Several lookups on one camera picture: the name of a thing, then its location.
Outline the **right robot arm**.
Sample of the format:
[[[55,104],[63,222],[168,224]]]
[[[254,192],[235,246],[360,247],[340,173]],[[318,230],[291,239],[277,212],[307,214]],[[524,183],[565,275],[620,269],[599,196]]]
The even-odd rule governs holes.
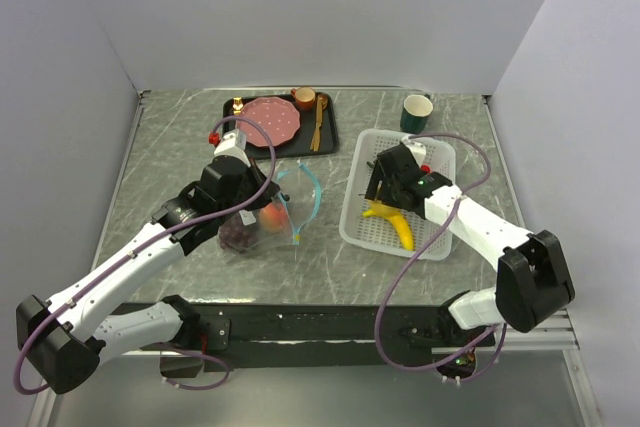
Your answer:
[[[473,328],[505,323],[527,333],[565,308],[575,289],[559,239],[532,233],[468,197],[452,180],[421,167],[423,145],[402,140],[376,156],[365,198],[445,228],[496,271],[496,285],[449,301],[439,337],[460,345]]]

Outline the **black serving tray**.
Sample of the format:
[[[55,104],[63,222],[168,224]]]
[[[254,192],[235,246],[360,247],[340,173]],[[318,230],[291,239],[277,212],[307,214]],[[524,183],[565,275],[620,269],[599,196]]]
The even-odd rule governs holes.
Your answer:
[[[315,126],[315,109],[312,108],[310,111],[305,112],[301,112],[297,109],[300,113],[300,129],[292,140],[278,147],[274,147],[276,156],[278,158],[328,155],[337,151],[339,147],[339,136],[334,114],[333,99],[328,93],[321,92],[320,94],[326,94],[328,96],[328,106],[325,110],[323,110],[323,120],[320,130],[320,141],[318,150],[316,152],[313,152],[310,149]],[[253,97],[243,96],[241,98],[245,103],[258,97],[280,97],[294,104],[294,98],[291,94],[261,95]]]

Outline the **gold spoon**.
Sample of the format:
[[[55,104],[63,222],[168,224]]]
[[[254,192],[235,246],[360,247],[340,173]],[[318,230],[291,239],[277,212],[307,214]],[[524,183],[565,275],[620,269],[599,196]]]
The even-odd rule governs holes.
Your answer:
[[[318,103],[322,110],[325,110],[328,106],[328,96],[326,94],[318,95]]]

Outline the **gold fork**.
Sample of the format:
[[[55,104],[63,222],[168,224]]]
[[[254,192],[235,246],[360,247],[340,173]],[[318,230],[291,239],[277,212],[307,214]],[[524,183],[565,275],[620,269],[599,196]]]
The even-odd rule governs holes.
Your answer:
[[[244,107],[244,102],[243,99],[241,97],[235,97],[233,99],[233,114],[234,115],[239,115]]]

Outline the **red grape bunch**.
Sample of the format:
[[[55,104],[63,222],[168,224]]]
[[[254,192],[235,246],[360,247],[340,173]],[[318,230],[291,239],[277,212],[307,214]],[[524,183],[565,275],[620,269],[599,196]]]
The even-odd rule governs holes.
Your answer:
[[[257,227],[252,225],[225,224],[218,231],[219,245],[224,250],[242,253],[255,243]]]

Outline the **yellow lemon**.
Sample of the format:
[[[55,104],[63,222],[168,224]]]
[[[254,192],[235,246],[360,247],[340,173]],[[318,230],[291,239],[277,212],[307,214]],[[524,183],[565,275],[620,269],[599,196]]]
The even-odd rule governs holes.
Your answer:
[[[387,187],[380,187],[377,190],[376,200],[383,205],[396,208],[394,195]]]

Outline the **orange small cup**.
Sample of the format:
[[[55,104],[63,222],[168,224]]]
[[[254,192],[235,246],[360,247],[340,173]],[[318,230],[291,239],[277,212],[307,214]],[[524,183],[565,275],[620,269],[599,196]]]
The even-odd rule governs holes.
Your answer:
[[[294,104],[301,112],[310,111],[316,105],[317,93],[311,87],[298,87],[291,90]]]

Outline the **gold knife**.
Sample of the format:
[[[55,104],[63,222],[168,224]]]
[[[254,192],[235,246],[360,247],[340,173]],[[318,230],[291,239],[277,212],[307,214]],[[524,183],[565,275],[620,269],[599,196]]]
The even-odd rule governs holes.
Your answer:
[[[319,136],[320,136],[320,130],[321,130],[321,125],[323,120],[323,109],[324,109],[324,98],[322,95],[318,95],[316,100],[316,109],[315,109],[315,126],[314,126],[314,132],[313,132],[311,144],[310,144],[310,149],[313,152],[316,152],[319,148]]]

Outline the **peach with green leaf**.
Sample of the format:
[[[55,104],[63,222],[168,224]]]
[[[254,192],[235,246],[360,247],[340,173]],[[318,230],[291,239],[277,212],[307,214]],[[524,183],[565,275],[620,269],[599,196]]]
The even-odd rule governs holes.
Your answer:
[[[258,220],[261,228],[269,233],[283,232],[289,226],[288,213],[281,203],[272,202],[262,208]]]

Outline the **pink dotted plate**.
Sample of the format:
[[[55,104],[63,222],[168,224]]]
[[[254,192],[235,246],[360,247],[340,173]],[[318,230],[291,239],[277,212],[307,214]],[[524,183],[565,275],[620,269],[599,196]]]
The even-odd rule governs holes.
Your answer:
[[[297,108],[280,97],[258,97],[245,102],[237,118],[250,119],[259,125],[274,147],[292,140],[301,126]]]

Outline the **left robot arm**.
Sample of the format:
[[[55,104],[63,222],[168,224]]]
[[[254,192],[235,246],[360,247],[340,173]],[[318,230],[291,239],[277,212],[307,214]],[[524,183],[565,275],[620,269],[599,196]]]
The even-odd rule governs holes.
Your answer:
[[[156,343],[191,346],[199,334],[198,315],[181,297],[133,314],[114,311],[149,279],[214,238],[228,217],[266,206],[278,191],[274,173],[262,172],[246,155],[217,155],[109,260],[47,300],[26,297],[16,308],[15,389],[38,392],[21,382],[25,362],[42,377],[44,389],[64,394],[123,353]]]

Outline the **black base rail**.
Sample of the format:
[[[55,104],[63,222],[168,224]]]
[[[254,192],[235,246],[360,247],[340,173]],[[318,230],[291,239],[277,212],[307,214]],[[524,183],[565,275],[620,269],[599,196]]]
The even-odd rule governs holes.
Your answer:
[[[161,301],[187,325],[176,347],[226,362],[232,369],[434,362],[436,350],[470,342],[491,347],[482,327],[463,330],[437,306],[191,304],[178,295]]]

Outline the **yellow banana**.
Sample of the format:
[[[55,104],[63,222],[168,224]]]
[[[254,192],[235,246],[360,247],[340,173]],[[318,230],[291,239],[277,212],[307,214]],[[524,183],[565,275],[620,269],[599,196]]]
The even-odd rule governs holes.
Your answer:
[[[414,249],[413,233],[400,209],[387,206],[379,201],[370,201],[369,208],[362,213],[362,217],[376,217],[385,220],[393,227],[402,247],[409,251]]]

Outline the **clear zip top bag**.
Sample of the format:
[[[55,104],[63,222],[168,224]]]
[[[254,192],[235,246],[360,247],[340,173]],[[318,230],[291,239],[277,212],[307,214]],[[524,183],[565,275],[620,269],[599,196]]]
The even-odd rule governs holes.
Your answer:
[[[231,216],[223,225],[239,224],[240,222],[244,225],[254,224],[257,227],[255,243],[246,252],[236,253],[223,249],[226,253],[257,255],[274,248],[300,244],[303,229],[316,218],[319,212],[322,187],[317,177],[302,163],[298,163],[294,168],[277,171],[275,182],[280,186],[280,193],[272,202],[281,203],[286,208],[289,217],[288,228],[283,232],[269,233],[260,226],[258,215],[261,209],[256,211],[241,210]],[[290,201],[284,201],[281,192],[288,194]]]

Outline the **dark green cup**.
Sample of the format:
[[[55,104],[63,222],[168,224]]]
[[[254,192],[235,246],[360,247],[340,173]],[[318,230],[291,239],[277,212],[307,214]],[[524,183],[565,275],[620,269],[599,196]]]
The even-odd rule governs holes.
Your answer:
[[[408,134],[422,133],[433,113],[434,105],[429,94],[412,94],[403,102],[400,129]]]

